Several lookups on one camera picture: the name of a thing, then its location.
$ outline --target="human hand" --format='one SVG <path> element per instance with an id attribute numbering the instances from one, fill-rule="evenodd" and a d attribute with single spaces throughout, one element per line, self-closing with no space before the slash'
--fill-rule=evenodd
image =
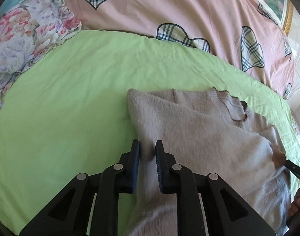
<path id="1" fill-rule="evenodd" d="M 288 211 L 289 217 L 298 212 L 300 208 L 300 189 L 297 190 L 296 195 L 294 196 L 294 201 L 291 203 L 290 209 Z"/>

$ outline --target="triangular cutout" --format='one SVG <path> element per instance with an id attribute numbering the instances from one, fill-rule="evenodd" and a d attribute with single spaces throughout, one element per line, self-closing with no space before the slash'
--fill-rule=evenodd
<path id="1" fill-rule="evenodd" d="M 62 199 L 61 201 L 55 206 L 53 207 L 50 212 L 48 213 L 48 215 L 51 218 L 55 218 L 58 219 L 60 221 L 65 221 L 65 219 L 67 218 L 68 212 L 69 212 L 69 208 L 73 199 L 73 196 L 75 194 L 76 190 L 75 189 L 71 189 Z"/>
<path id="2" fill-rule="evenodd" d="M 232 222 L 248 215 L 248 211 L 232 195 L 230 195 L 227 190 L 221 189 L 220 193 Z"/>

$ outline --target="beige sweater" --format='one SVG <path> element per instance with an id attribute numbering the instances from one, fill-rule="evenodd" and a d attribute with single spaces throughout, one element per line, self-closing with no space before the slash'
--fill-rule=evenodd
<path id="1" fill-rule="evenodd" d="M 218 173 L 283 235 L 289 175 L 273 155 L 284 152 L 277 129 L 227 91 L 127 93 L 141 141 L 137 204 L 127 235 L 177 235 L 176 195 L 159 192 L 155 143 L 194 173 Z"/>

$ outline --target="silver rivet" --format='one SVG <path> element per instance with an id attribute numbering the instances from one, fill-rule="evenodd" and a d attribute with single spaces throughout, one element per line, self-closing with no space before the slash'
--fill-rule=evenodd
<path id="1" fill-rule="evenodd" d="M 181 170 L 181 168 L 182 168 L 182 166 L 179 165 L 179 164 L 174 164 L 174 165 L 172 166 L 172 169 L 174 169 L 174 170 Z"/>
<path id="2" fill-rule="evenodd" d="M 87 177 L 87 175 L 85 173 L 80 173 L 77 175 L 78 180 L 84 180 L 86 177 Z"/>
<path id="3" fill-rule="evenodd" d="M 114 169 L 116 169 L 116 170 L 121 170 L 123 167 L 124 166 L 120 163 L 117 163 L 117 164 L 114 165 Z"/>
<path id="4" fill-rule="evenodd" d="M 211 180 L 218 180 L 219 179 L 219 176 L 216 174 L 216 173 L 211 173 L 210 175 L 209 175 L 209 178 L 211 179 Z"/>

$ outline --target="star print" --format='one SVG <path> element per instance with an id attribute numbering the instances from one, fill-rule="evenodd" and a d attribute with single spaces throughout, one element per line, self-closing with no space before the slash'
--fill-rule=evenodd
<path id="1" fill-rule="evenodd" d="M 274 44 L 272 45 L 270 50 L 271 50 L 271 55 L 276 52 L 276 48 Z"/>

